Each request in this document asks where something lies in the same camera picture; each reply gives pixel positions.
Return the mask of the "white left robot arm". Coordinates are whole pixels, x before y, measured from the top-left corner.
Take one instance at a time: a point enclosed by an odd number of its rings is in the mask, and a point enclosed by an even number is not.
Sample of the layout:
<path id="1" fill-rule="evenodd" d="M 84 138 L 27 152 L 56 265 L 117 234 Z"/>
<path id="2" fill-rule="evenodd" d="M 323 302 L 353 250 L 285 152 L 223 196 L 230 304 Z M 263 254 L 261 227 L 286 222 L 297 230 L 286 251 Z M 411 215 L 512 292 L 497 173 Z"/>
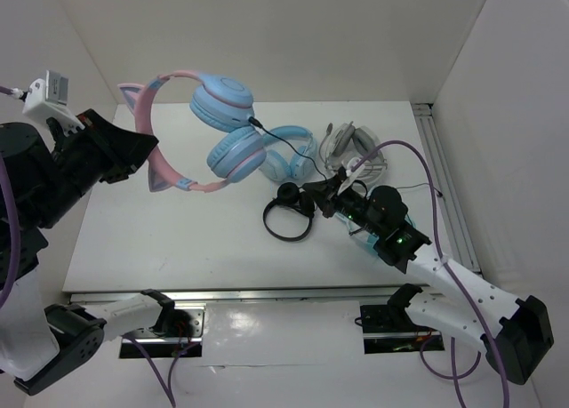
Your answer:
<path id="1" fill-rule="evenodd" d="M 29 396 L 88 362 L 116 338 L 135 342 L 143 330 L 177 335 L 177 356 L 193 347 L 194 318 L 156 290 L 85 308 L 45 305 L 38 254 L 44 231 L 97 183 L 128 179 L 157 146 L 157 138 L 118 128 L 93 110 L 66 132 L 48 118 L 54 146 L 31 124 L 1 126 L 1 370 Z"/>

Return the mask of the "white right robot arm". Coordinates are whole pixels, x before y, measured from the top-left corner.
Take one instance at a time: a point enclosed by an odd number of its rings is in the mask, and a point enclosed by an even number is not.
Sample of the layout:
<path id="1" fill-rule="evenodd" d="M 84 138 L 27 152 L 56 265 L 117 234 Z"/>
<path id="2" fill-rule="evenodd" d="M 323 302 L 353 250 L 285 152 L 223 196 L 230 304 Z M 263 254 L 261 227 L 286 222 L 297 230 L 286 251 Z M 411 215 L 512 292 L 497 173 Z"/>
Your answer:
<path id="1" fill-rule="evenodd" d="M 391 186 L 378 186 L 362 196 L 334 177 L 303 188 L 326 218 L 338 213 L 377 236 L 373 249 L 383 262 L 446 297 L 430 299 L 405 285 L 388 309 L 392 326 L 435 328 L 484 352 L 488 364 L 504 372 L 509 382 L 528 381 L 554 343 L 541 300 L 505 292 L 438 253 L 429 238 L 407 222 L 408 208 Z"/>

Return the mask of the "pink blue cat-ear headphones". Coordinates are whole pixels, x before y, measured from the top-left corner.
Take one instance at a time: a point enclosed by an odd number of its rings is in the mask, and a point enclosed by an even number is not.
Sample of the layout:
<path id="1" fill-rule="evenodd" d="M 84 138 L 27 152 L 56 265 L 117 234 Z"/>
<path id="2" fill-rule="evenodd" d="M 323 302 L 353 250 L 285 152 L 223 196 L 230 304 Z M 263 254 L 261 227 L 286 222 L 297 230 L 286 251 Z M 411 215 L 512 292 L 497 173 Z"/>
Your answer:
<path id="1" fill-rule="evenodd" d="M 195 70 L 176 70 L 157 76 L 147 84 L 120 84 L 127 107 L 134 117 L 138 133 L 154 133 L 151 111 L 154 99 L 167 82 L 174 78 L 198 82 L 189 108 L 209 127 L 224 132 L 224 138 L 210 151 L 207 166 L 220 179 L 200 184 L 177 172 L 166 160 L 160 148 L 148 157 L 148 189 L 159 192 L 168 188 L 211 193 L 238 183 L 257 170 L 266 159 L 263 137 L 256 130 L 251 91 L 237 80 Z"/>

